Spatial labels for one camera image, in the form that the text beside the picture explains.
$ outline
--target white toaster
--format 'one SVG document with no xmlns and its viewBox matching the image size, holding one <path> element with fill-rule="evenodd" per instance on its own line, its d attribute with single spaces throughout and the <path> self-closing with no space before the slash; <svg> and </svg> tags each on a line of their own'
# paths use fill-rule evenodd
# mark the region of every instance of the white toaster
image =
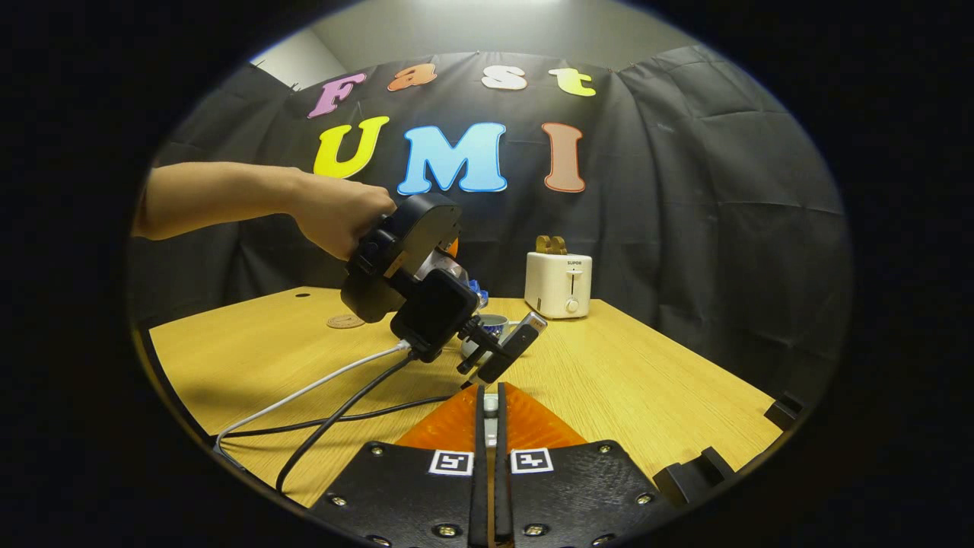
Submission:
<svg viewBox="0 0 974 548">
<path fill-rule="evenodd" d="M 583 254 L 528 253 L 524 300 L 546 318 L 588 315 L 592 257 Z"/>
</svg>

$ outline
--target blue and white cup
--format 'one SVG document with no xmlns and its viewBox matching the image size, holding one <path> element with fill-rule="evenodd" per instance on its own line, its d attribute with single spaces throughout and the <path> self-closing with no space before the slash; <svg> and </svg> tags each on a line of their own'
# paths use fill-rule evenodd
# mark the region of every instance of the blue and white cup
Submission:
<svg viewBox="0 0 974 548">
<path fill-rule="evenodd" d="M 495 336 L 498 341 L 504 342 L 504 339 L 510 334 L 511 330 L 517 327 L 520 322 L 510 321 L 507 316 L 502 316 L 500 314 L 481 314 L 480 320 L 483 322 L 483 329 L 487 333 L 491 333 Z M 477 344 L 467 338 L 464 343 L 460 345 L 460 353 L 464 358 L 468 357 L 477 349 Z M 478 363 L 484 363 L 491 357 L 491 352 L 484 352 L 483 357 L 480 358 Z"/>
</svg>

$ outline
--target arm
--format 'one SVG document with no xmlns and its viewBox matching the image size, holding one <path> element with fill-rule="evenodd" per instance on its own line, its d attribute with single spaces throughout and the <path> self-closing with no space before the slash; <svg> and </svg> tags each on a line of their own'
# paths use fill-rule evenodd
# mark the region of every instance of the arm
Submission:
<svg viewBox="0 0 974 548">
<path fill-rule="evenodd" d="M 190 162 L 152 170 L 132 236 L 163 240 L 221 222 L 288 214 L 309 240 L 348 259 L 376 218 L 394 210 L 389 192 L 377 186 L 296 168 Z"/>
</svg>

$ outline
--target wooden table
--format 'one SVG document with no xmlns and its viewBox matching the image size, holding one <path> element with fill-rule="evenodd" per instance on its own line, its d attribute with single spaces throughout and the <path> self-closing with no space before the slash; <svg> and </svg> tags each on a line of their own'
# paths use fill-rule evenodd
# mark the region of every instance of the wooden table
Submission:
<svg viewBox="0 0 974 548">
<path fill-rule="evenodd" d="M 523 299 L 491 298 L 485 313 L 519 320 Z M 350 330 L 326 325 L 347 314 L 337 290 L 298 288 L 210 310 L 150 331 L 175 392 L 215 434 L 350 362 L 390 348 L 386 320 Z M 247 424 L 267 428 L 329 415 L 402 356 L 387 356 L 339 375 L 294 402 Z M 377 410 L 457 391 L 460 341 L 432 364 L 390 377 L 351 412 Z M 780 430 L 763 417 L 772 398 L 662 334 L 593 300 L 579 320 L 552 320 L 506 373 L 509 381 L 560 415 L 588 441 L 620 442 L 647 476 L 713 446 L 734 470 L 766 449 Z M 311 506 L 361 445 L 394 442 L 435 405 L 337 423 L 287 478 L 285 490 Z M 227 452 L 273 485 L 310 430 L 224 442 Z"/>
</svg>

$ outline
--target human hand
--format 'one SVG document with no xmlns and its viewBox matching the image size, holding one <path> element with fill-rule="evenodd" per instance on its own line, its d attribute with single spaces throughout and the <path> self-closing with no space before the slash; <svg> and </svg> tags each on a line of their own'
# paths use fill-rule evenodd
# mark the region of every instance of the human hand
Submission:
<svg viewBox="0 0 974 548">
<path fill-rule="evenodd" d="M 337 258 L 348 260 L 379 216 L 395 211 L 385 188 L 293 170 L 297 178 L 286 210 L 306 238 Z"/>
</svg>

